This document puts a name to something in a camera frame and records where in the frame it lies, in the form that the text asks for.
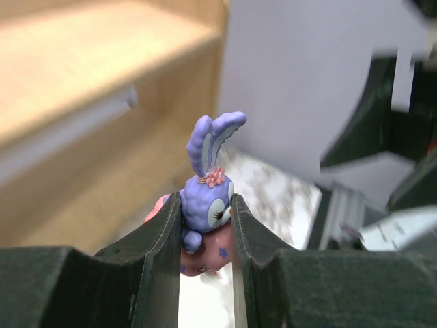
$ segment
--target plush rabbit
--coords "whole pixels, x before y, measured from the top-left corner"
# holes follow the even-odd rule
[[[234,184],[222,167],[216,166],[221,145],[247,121],[240,111],[224,113],[214,121],[200,118],[187,144],[191,166],[196,173],[180,191],[182,213],[181,272],[198,275],[216,271],[231,258],[231,199]],[[163,206],[161,197],[145,221]],[[200,249],[202,242],[205,249]]]

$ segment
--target pink flower decoration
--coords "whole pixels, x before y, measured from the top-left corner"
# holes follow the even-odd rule
[[[213,172],[206,176],[206,184],[213,188],[216,185],[221,185],[225,181],[225,169],[217,167]]]

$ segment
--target marble surface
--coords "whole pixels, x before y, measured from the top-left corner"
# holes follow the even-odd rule
[[[234,182],[252,214],[296,249],[304,249],[321,198],[319,189],[232,149],[218,164]],[[218,276],[180,280],[179,328],[233,328],[232,263]]]

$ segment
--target white wall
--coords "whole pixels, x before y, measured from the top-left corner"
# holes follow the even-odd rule
[[[389,155],[320,173],[364,86],[371,54],[399,48],[393,102],[408,104],[410,56],[427,29],[402,0],[233,0],[220,112],[243,110],[230,143],[281,169],[386,202],[412,164]]]

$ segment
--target toy eye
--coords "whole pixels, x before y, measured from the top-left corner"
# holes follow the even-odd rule
[[[225,212],[225,203],[220,198],[214,200],[208,210],[208,225],[217,228],[222,225],[222,218]]]
[[[227,190],[227,196],[229,197],[229,203],[231,204],[232,195],[234,194],[234,183],[231,181]]]

